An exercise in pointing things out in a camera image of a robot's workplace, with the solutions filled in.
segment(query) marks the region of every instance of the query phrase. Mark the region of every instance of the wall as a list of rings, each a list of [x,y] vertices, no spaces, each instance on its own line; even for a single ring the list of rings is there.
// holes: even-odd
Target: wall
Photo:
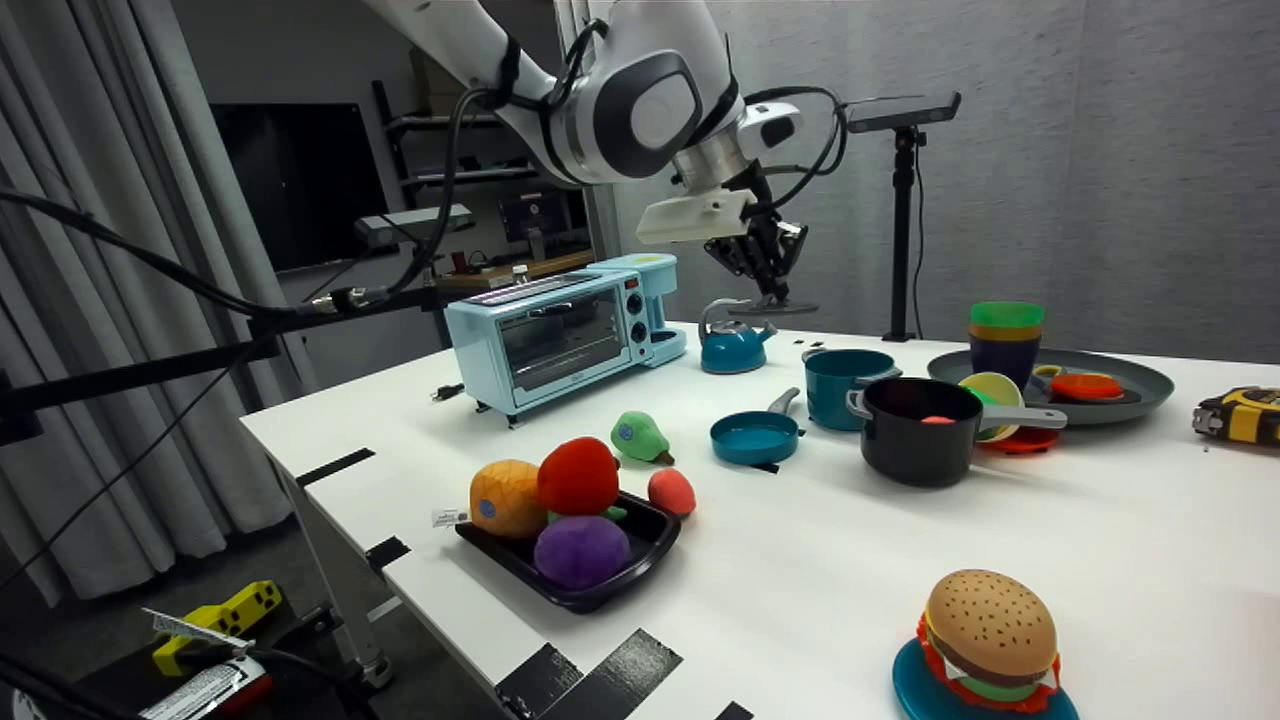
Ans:
[[[555,65],[555,15],[547,5],[487,0],[505,29],[545,65]],[[363,0],[174,0],[188,48],[195,57],[209,100],[216,103],[361,103],[376,171],[392,202],[401,202],[387,142],[379,134],[371,81],[383,81],[392,111],[417,106],[410,42],[392,33]],[[505,252],[497,198],[465,195],[478,227],[458,230],[448,246]],[[387,284],[405,254],[363,261],[344,284]],[[330,266],[289,271],[289,298],[303,298]],[[303,334],[318,384],[367,376],[376,367],[417,358],[441,346],[434,321],[424,312],[392,312]]]
[[[976,295],[1040,295],[1050,343],[1280,358],[1280,5],[1239,0],[706,0],[742,86],[964,93],[927,126],[927,334]],[[807,106],[813,156],[829,126]],[[616,234],[663,183],[616,193]],[[783,214],[813,222],[790,277],[813,328],[887,328],[893,138],[851,134]],[[680,246],[680,314],[752,293]]]

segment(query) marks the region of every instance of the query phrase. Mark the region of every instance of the white table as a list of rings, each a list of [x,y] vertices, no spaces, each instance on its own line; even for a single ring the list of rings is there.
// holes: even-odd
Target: white table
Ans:
[[[353,449],[376,453],[308,490],[355,548],[387,535],[410,548],[383,567],[387,578],[491,682],[545,643],[589,671],[643,627],[682,663],[637,715],[715,715],[734,699],[779,720],[887,720],[900,715],[887,669],[927,588],[953,567],[997,567],[1055,610],[1065,688],[1082,715],[1280,715],[1280,456],[1190,430],[1194,398],[1280,384],[1280,367],[1135,356],[1177,380],[1156,416],[1073,430],[1037,461],[980,456],[942,490],[881,480],[856,436],[818,427],[774,475],[724,467],[706,443],[712,420],[805,389],[799,350],[813,340],[883,346],[906,376],[956,346],[779,331],[768,367],[705,376],[693,334],[680,363],[516,427],[469,396],[434,403],[433,393],[458,380],[450,350],[434,350],[242,422],[292,475]],[[609,440],[623,408],[659,420],[698,490],[698,513],[640,593],[571,617],[433,525],[434,513],[465,513],[483,461],[535,463],[566,436]],[[643,483],[643,467],[623,467],[626,490],[643,496]]]

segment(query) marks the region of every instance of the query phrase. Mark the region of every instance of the toy food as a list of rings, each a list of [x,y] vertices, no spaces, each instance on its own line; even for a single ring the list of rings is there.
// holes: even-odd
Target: toy food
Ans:
[[[1123,384],[1115,376],[1055,376],[1047,380],[1050,398],[1066,403],[1115,403],[1123,398]]]
[[[1055,627],[1032,588],[964,567],[942,576],[914,627],[934,682],[997,711],[1044,711],[1061,692]]]
[[[558,516],[531,542],[531,562],[565,588],[593,588],[631,555],[626,531],[604,516]]]
[[[497,461],[471,475],[471,525],[487,535],[531,541],[547,513],[535,500],[535,463]]]
[[[558,443],[535,467],[535,500],[558,516],[601,516],[616,500],[616,456],[595,436]]]
[[[671,443],[647,412],[623,412],[610,422],[609,440],[620,456],[637,463],[671,463]]]
[[[682,470],[659,467],[647,475],[647,503],[671,513],[671,516],[693,516],[697,496]]]

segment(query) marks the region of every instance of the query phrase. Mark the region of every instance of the blue cup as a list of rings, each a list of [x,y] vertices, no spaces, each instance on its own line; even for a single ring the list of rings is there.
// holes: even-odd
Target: blue cup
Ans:
[[[864,416],[849,412],[849,393],[864,393],[875,380],[893,380],[900,376],[900,367],[883,350],[837,346],[805,356],[805,376],[807,420],[829,430],[860,430]]]

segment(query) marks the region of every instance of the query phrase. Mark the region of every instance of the black plate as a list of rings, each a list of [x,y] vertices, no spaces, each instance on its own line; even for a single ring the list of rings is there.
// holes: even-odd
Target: black plate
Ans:
[[[520,583],[539,593],[545,599],[551,599],[566,610],[593,610],[593,607],[631,593],[643,576],[653,576],[680,535],[680,519],[671,513],[659,513],[631,490],[620,490],[616,508],[626,513],[616,519],[616,527],[626,531],[631,559],[593,588],[565,588],[565,583],[547,578],[545,570],[535,570],[531,541],[524,541],[524,542],[498,541],[498,535],[478,531],[477,525],[456,525],[456,531],[469,542],[477,542],[483,555],[491,555],[498,567],[507,567]]]
[[[1115,398],[1115,403],[1065,403],[1065,398],[1050,398],[1044,393],[1044,384],[1032,380],[1025,389],[1028,403],[1066,412],[1066,427],[1130,422],[1130,420],[1142,420],[1150,408],[1161,408],[1171,396],[1167,376],[1161,376],[1142,363],[1115,358],[1115,356],[1040,346],[1037,363],[1107,373],[1123,384],[1123,398]],[[968,358],[968,350],[934,356],[927,363],[927,376],[956,384],[956,380],[972,376],[972,358]]]

